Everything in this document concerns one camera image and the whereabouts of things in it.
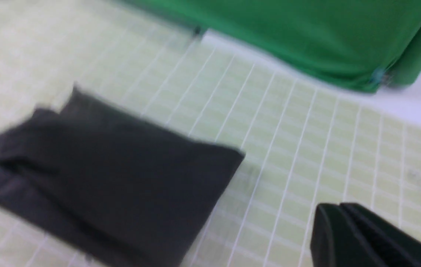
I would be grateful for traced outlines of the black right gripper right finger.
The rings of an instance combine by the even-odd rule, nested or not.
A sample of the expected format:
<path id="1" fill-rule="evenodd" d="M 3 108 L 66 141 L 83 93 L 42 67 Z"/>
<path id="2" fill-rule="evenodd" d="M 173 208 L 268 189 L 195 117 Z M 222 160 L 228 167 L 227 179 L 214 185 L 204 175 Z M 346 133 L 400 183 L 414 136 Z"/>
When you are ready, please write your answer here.
<path id="1" fill-rule="evenodd" d="M 341 203 L 357 241 L 383 267 L 421 267 L 421 242 L 356 203 Z"/>

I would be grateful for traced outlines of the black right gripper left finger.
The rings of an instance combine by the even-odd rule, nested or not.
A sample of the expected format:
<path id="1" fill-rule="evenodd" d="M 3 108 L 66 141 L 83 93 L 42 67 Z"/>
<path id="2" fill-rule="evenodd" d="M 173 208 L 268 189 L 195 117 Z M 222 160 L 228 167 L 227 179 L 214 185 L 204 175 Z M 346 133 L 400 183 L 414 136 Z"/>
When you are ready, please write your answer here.
<path id="1" fill-rule="evenodd" d="M 384 267 L 341 206 L 320 203 L 310 240 L 314 267 Z"/>

